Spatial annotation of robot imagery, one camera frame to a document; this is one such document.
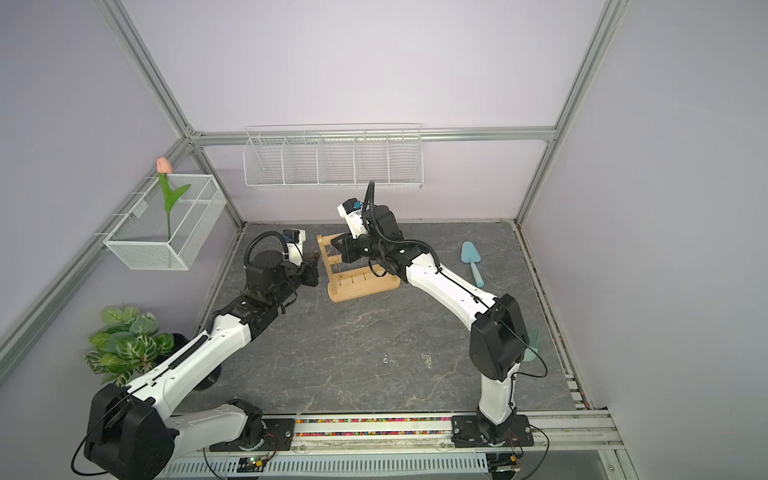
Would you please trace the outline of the wooden jewelry display stand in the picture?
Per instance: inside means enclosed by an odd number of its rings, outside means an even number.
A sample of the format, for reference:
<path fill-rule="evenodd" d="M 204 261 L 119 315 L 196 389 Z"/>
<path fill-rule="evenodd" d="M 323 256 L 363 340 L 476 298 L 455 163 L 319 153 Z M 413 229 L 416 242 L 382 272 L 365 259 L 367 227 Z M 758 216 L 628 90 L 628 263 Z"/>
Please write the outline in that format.
<path fill-rule="evenodd" d="M 339 270 L 342 264 L 341 255 L 329 253 L 331 241 L 336 237 L 337 234 L 317 236 L 319 251 L 328 276 L 327 292 L 333 302 L 340 303 L 391 291 L 400 286 L 401 279 L 387 274 L 380 266 L 375 266 L 373 269 L 360 267 L 346 271 Z"/>

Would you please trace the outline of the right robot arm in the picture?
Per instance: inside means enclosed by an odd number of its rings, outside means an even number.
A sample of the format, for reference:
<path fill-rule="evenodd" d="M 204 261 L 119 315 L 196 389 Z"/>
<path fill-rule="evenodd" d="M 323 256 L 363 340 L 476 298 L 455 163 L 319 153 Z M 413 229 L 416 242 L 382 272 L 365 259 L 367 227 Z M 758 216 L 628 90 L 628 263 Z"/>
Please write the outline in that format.
<path fill-rule="evenodd" d="M 385 205 L 351 198 L 337 211 L 348 227 L 332 241 L 342 260 L 374 262 L 456 316 L 469 331 L 468 357 L 481 375 L 480 417 L 494 426 L 511 419 L 516 411 L 515 377 L 528 347 L 517 300 L 471 284 L 444 265 L 429 244 L 405 238 Z"/>

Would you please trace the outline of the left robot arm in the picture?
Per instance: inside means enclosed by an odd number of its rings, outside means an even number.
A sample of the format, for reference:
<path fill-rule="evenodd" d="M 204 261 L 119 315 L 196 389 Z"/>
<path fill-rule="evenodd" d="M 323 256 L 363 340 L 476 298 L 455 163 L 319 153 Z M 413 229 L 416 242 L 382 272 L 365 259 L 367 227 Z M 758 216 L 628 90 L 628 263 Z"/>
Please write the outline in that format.
<path fill-rule="evenodd" d="M 117 479 L 153 479 L 177 458 L 219 443 L 276 451 L 278 442 L 268 432 L 261 409 L 245 400 L 193 414 L 176 412 L 227 358 L 286 312 L 300 287 L 317 286 L 320 255 L 304 254 L 305 231 L 267 231 L 255 240 L 268 238 L 278 239 L 279 249 L 256 252 L 255 243 L 248 245 L 245 289 L 216 311 L 210 329 L 126 386 L 109 384 L 94 396 L 77 456 Z"/>

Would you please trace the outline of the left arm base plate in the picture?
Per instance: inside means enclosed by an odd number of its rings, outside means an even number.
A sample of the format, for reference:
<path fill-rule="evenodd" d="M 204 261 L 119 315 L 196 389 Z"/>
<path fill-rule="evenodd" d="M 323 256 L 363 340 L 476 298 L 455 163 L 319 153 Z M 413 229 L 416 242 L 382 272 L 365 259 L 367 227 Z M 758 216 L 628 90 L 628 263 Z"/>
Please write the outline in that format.
<path fill-rule="evenodd" d="M 295 427 L 296 421 L 293 418 L 264 417 L 260 427 L 246 428 L 248 434 L 255 430 L 256 437 L 243 434 L 236 440 L 213 444 L 209 450 L 212 452 L 289 451 L 292 447 Z"/>

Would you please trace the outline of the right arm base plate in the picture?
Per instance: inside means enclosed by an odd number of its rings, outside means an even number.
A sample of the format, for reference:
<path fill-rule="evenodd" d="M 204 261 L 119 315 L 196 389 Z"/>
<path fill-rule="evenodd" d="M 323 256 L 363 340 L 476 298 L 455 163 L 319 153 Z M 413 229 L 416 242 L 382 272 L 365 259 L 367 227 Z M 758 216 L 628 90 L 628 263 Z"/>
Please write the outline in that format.
<path fill-rule="evenodd" d="M 451 417 L 451 441 L 457 448 L 534 445 L 528 417 L 513 413 L 501 424 L 494 424 L 480 413 Z"/>

